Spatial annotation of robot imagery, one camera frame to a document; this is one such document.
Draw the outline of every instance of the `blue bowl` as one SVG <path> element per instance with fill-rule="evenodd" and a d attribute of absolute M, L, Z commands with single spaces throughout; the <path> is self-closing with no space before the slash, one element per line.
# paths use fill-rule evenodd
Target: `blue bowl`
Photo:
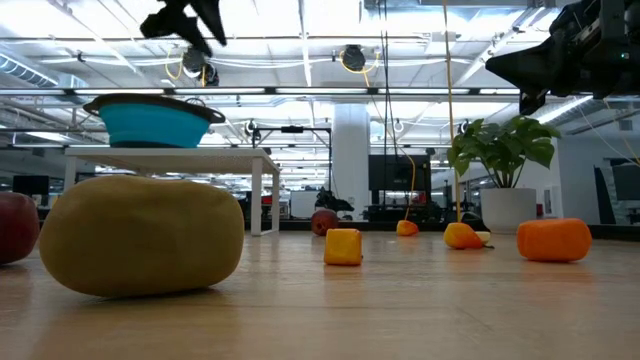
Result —
<path fill-rule="evenodd" d="M 141 94 L 104 95 L 84 108 L 99 112 L 112 147 L 196 148 L 210 124 L 225 121 L 213 109 Z"/>

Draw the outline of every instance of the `white pot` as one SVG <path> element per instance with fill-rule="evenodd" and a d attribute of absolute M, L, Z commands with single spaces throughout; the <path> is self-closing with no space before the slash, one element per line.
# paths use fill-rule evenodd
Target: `white pot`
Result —
<path fill-rule="evenodd" d="M 520 223 L 536 219 L 535 189 L 481 190 L 482 220 L 497 234 L 515 234 Z"/>

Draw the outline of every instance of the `white table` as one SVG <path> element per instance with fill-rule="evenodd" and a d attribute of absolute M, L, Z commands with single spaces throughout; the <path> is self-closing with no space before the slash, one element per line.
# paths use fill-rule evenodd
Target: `white table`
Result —
<path fill-rule="evenodd" d="M 135 171 L 141 175 L 154 173 L 251 174 L 251 235 L 262 231 L 262 174 L 273 175 L 271 231 L 280 229 L 280 169 L 262 149 L 125 149 L 109 147 L 72 147 L 65 152 L 66 191 L 75 184 L 76 161 Z"/>

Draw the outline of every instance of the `yellow cube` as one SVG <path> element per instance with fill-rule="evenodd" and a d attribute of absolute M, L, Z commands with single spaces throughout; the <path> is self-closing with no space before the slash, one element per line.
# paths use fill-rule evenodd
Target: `yellow cube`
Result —
<path fill-rule="evenodd" d="M 362 234 L 356 229 L 331 229 L 324 247 L 327 265 L 358 266 L 362 264 Z"/>

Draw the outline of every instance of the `orange block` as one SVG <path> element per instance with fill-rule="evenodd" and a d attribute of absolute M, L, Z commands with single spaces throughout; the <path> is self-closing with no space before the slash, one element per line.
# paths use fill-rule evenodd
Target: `orange block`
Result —
<path fill-rule="evenodd" d="M 398 226 L 396 227 L 396 234 L 398 234 L 398 236 L 413 236 L 418 232 L 420 232 L 420 230 L 418 230 L 418 225 L 411 221 L 398 221 Z"/>
<path fill-rule="evenodd" d="M 484 243 L 471 226 L 463 223 L 451 223 L 444 231 L 444 242 L 454 249 L 482 249 Z"/>
<path fill-rule="evenodd" d="M 356 229 L 330 229 L 324 247 L 327 265 L 362 264 L 362 234 Z"/>
<path fill-rule="evenodd" d="M 532 261 L 577 261 L 590 248 L 591 232 L 580 219 L 534 220 L 518 227 L 520 255 Z"/>

